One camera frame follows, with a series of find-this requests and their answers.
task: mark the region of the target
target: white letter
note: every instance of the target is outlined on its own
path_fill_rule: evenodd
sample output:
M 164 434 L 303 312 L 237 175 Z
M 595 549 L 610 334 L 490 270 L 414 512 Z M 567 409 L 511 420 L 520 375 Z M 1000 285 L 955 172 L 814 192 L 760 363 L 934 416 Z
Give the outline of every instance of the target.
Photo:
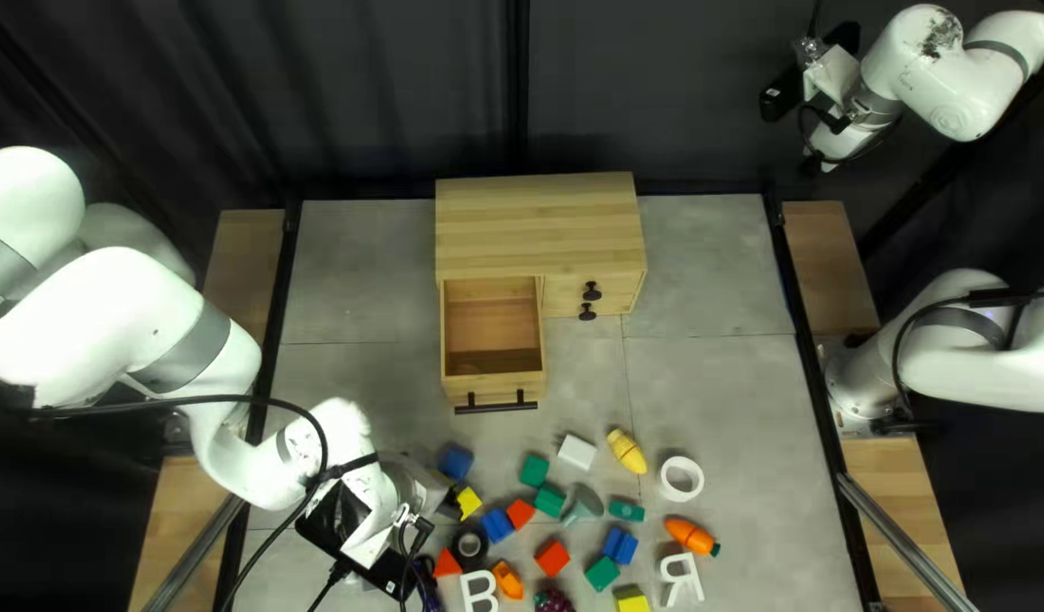
M 679 563 L 685 567 L 683 574 L 674 576 L 668 572 L 668 566 Z M 690 551 L 683 551 L 680 555 L 670 555 L 661 560 L 661 578 L 670 583 L 665 594 L 665 608 L 677 602 L 677 593 L 681 592 L 681 587 L 692 585 L 695 591 L 695 598 L 704 602 L 704 585 L 699 584 L 699 572 L 695 569 L 695 559 Z
M 478 581 L 488 582 L 488 587 L 483 587 L 485 590 L 481 590 L 480 592 L 473 592 L 470 587 Z M 499 601 L 493 594 L 495 592 L 496 578 L 487 569 L 470 571 L 468 574 L 460 575 L 460 601 L 465 604 L 467 612 L 477 612 L 474 607 L 474 604 L 477 602 L 488 602 L 490 605 L 488 610 L 480 610 L 479 612 L 499 612 Z

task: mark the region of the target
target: gray tile floor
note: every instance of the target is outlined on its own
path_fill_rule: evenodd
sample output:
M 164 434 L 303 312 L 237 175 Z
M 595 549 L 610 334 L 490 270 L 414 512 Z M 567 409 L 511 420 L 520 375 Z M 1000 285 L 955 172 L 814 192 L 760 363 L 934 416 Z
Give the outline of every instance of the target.
M 589 474 L 553 461 L 549 475 L 565 489 L 585 481 L 607 501 L 646 507 L 645 523 L 626 525 L 639 549 L 614 586 L 636 584 L 659 607 L 657 563 L 672 544 L 662 519 L 678 515 L 705 524 L 722 549 L 696 559 L 705 604 L 682 595 L 677 609 L 857 610 L 759 197 L 643 197 L 640 206 L 650 270 L 635 313 L 590 325 L 546 319 L 550 376 L 541 409 L 454 417 L 437 378 L 433 202 L 307 203 L 274 395 L 305 406 L 333 396 L 357 401 L 382 450 L 432 454 L 448 441 L 466 445 L 487 505 L 531 497 L 516 477 L 525 453 L 554 455 L 563 432 L 603 451 L 604 432 L 621 425 L 647 451 L 650 474 L 636 477 L 603 451 Z M 286 420 L 270 414 L 267 430 Z M 656 467 L 673 451 L 707 472 L 704 494 L 687 504 L 658 494 Z M 251 514 L 246 557 L 286 514 Z M 435 520 L 442 526 L 425 548 L 433 555 L 451 535 L 451 521 Z M 554 536 L 573 558 L 560 588 L 579 612 L 612 612 L 612 594 L 596 594 L 583 571 L 614 523 L 563 529 L 538 513 L 492 550 L 527 589 L 526 602 L 500 608 L 532 610 L 529 596 L 544 581 L 531 557 Z M 257 564 L 236 609 L 305 610 L 329 565 L 289 531 Z M 441 581 L 440 591 L 448 610 L 460 611 L 457 580 Z M 319 608 L 396 609 L 357 584 L 338 585 Z

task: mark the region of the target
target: blue block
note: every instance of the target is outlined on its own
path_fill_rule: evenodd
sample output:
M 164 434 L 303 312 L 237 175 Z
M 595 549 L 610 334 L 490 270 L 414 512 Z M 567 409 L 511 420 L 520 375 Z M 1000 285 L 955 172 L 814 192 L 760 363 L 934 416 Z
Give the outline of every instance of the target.
M 511 519 L 501 508 L 497 508 L 485 514 L 480 519 L 480 525 L 483 527 L 483 533 L 488 534 L 488 539 L 491 540 L 491 543 L 493 544 L 498 544 L 503 541 L 506 536 L 515 533 L 515 525 L 511 522 Z
M 635 549 L 638 546 L 639 540 L 634 536 L 621 529 L 613 529 L 604 540 L 604 555 L 617 565 L 627 565 L 635 557 Z
M 454 482 L 460 482 L 473 467 L 473 453 L 451 444 L 440 457 L 440 471 Z

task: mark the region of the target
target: tape roll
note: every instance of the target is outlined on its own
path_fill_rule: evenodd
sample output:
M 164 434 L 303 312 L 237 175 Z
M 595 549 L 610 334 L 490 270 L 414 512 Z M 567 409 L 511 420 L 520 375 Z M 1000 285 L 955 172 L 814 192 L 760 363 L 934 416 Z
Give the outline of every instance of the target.
M 483 560 L 488 559 L 488 536 L 478 527 L 461 526 L 454 534 L 450 554 L 464 571 L 483 569 Z
M 687 475 L 687 487 L 681 486 L 681 480 L 674 485 L 668 479 L 671 470 L 681 471 Z M 674 456 L 665 460 L 661 466 L 661 494 L 666 500 L 686 502 L 704 490 L 704 469 L 688 457 Z

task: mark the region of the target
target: red triangle block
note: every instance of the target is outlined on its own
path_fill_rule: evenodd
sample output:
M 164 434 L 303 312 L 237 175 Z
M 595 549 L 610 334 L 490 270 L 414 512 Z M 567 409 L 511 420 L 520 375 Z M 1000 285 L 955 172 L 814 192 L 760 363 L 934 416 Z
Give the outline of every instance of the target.
M 506 516 L 511 517 L 511 522 L 515 524 L 515 532 L 521 529 L 522 526 L 532 518 L 532 515 L 537 512 L 535 508 L 525 503 L 522 500 L 516 500 L 512 503 L 509 508 L 506 509 Z
M 450 555 L 450 549 L 445 548 L 440 552 L 440 561 L 434 564 L 434 572 L 431 576 L 443 578 L 452 576 L 454 574 L 460 574 L 460 565 L 457 564 L 457 560 Z

